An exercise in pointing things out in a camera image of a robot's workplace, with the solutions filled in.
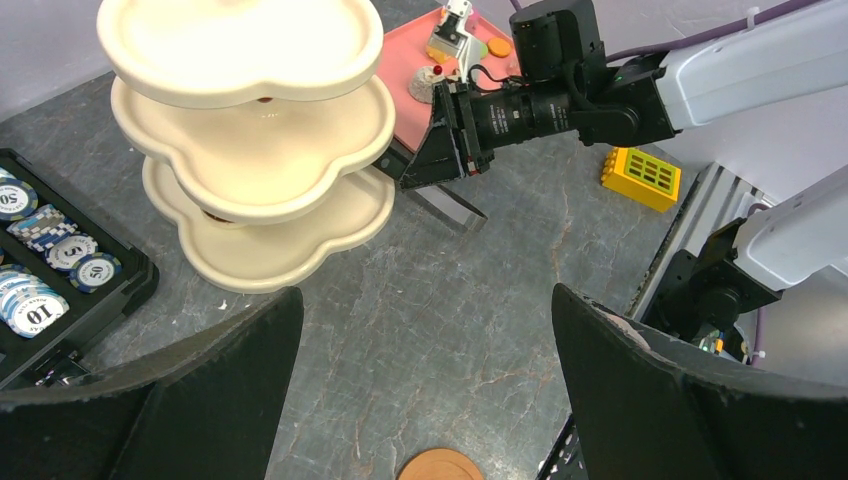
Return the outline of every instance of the gray marble floor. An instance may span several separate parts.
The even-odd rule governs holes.
[[[387,30],[433,7],[375,4]],[[93,369],[273,297],[219,290],[189,266],[176,229],[146,200],[142,155],[112,119],[111,79],[0,124],[0,146],[162,270],[157,294],[87,358]],[[554,283],[623,311],[675,213],[600,186],[607,150],[571,134],[499,150],[490,172],[455,185],[489,215],[482,231],[454,230],[399,194],[375,239],[302,282],[306,324],[268,478],[389,479],[436,446],[467,453],[487,478],[533,478],[569,411],[550,324]]]

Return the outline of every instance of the round wooden coaster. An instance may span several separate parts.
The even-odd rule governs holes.
[[[483,474],[465,455],[447,448],[435,448],[410,460],[398,480],[483,480]]]

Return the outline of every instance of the black case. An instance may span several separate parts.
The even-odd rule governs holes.
[[[70,305],[68,312],[34,338],[20,337],[0,324],[0,390],[4,390],[43,382],[61,362],[81,358],[153,295],[159,284],[159,269],[138,248],[117,239],[71,204],[14,150],[0,149],[0,167],[29,183],[38,193],[39,206],[52,203],[76,222],[80,231],[97,240],[100,251],[114,255],[122,264],[121,272],[106,285],[94,293],[80,292],[66,275],[47,265],[41,254],[30,251],[7,233],[8,223],[0,223],[4,263],[18,263],[30,269]]]

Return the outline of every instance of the yellow box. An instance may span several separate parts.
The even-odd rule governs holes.
[[[635,148],[613,148],[604,162],[601,184],[625,197],[665,212],[677,203],[679,168]]]

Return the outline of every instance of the pink tray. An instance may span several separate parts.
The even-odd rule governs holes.
[[[389,88],[392,99],[397,110],[397,121],[395,123],[395,137],[412,151],[418,149],[427,126],[430,124],[431,105],[421,103],[412,98],[407,90],[409,82],[419,68],[427,65],[436,65],[424,49],[430,34],[441,19],[441,8],[419,17],[405,25],[402,25],[387,33],[383,39],[383,56],[377,69],[377,76]],[[495,28],[494,25],[480,18],[474,36],[488,42],[492,37],[501,37],[512,44],[512,38]],[[481,62],[495,78],[507,76],[507,67],[517,62],[515,49],[506,58],[497,58],[486,55]],[[451,60],[444,65],[445,71],[453,72],[456,68],[456,60]],[[483,88],[497,88],[495,84],[480,74],[480,86]]]

